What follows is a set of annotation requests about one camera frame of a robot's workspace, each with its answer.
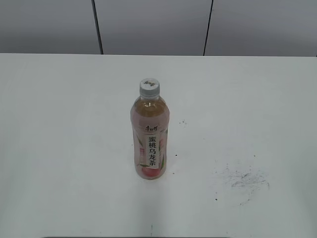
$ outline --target white table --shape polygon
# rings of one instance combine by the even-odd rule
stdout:
[[[146,77],[171,112],[155,181],[133,165]],[[1,54],[0,238],[315,238],[316,121],[316,58]]]

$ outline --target bottle label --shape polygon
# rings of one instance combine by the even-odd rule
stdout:
[[[132,117],[134,160],[144,170],[162,170],[166,166],[168,114],[157,117]]]
[[[146,135],[146,165],[158,169],[160,164],[159,134]]]

